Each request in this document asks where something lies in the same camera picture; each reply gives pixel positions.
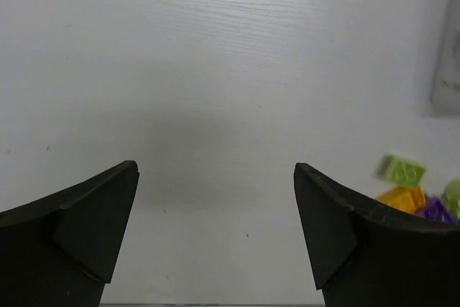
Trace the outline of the yellow lego brick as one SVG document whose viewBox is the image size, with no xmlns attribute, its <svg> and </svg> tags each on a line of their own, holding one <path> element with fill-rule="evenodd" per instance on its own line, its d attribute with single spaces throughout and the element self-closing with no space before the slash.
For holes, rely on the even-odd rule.
<svg viewBox="0 0 460 307">
<path fill-rule="evenodd" d="M 426 206 L 426 198 L 421 187 L 396 187 L 377 197 L 377 200 L 408 214 L 414 214 Z"/>
</svg>

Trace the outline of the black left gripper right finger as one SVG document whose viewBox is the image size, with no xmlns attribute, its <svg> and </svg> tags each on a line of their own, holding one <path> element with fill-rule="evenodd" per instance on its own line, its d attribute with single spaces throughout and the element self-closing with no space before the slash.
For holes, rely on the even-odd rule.
<svg viewBox="0 0 460 307">
<path fill-rule="evenodd" d="M 391 208 L 305 163 L 294 189 L 327 306 L 457 306 L 459 228 Z"/>
</svg>

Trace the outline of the lime green lego brick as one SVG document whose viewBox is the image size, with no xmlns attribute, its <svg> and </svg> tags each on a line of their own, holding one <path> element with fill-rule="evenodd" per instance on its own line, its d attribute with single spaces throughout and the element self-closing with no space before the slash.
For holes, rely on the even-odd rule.
<svg viewBox="0 0 460 307">
<path fill-rule="evenodd" d="M 413 161 L 397 155 L 384 155 L 378 163 L 375 175 L 396 186 L 418 188 L 426 173 L 426 168 Z"/>
</svg>

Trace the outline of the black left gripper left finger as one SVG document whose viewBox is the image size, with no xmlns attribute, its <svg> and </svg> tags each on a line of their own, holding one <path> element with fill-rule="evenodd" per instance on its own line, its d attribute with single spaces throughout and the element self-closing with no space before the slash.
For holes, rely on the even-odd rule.
<svg viewBox="0 0 460 307">
<path fill-rule="evenodd" d="M 116 262 L 139 171 L 124 161 L 1 212 L 2 306 L 98 306 Z"/>
</svg>

